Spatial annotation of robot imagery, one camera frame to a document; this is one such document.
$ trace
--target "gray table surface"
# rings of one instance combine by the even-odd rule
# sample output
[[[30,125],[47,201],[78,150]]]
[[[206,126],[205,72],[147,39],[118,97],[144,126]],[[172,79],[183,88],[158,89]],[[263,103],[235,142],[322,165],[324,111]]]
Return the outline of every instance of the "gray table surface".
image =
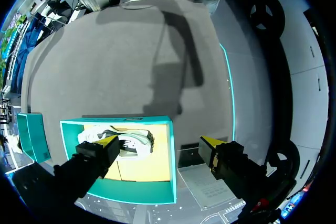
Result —
[[[228,79],[202,4],[146,0],[85,15],[39,44],[27,58],[21,106],[22,112],[43,114],[50,165],[67,160],[59,121],[83,116],[168,115],[178,162],[178,150],[200,135],[232,138]],[[156,211],[164,212],[158,223],[197,223],[210,214],[200,210],[180,177],[177,187],[175,205],[137,206],[90,195],[79,202],[128,223],[143,223],[144,212],[150,223]]]

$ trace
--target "teal box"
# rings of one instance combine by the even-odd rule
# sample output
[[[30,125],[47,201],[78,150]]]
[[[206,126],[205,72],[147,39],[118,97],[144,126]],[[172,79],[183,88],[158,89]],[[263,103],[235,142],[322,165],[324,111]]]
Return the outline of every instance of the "teal box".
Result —
[[[98,178],[88,191],[89,194],[108,200],[142,205],[162,205],[176,203],[176,165],[173,122],[168,116],[139,118],[78,118],[60,121],[62,139],[67,158],[76,153],[77,136],[84,125],[113,125],[116,127],[134,125],[165,124],[168,129],[168,150],[170,181],[134,182]]]
[[[18,113],[16,121],[22,150],[38,163],[50,159],[42,114]]]

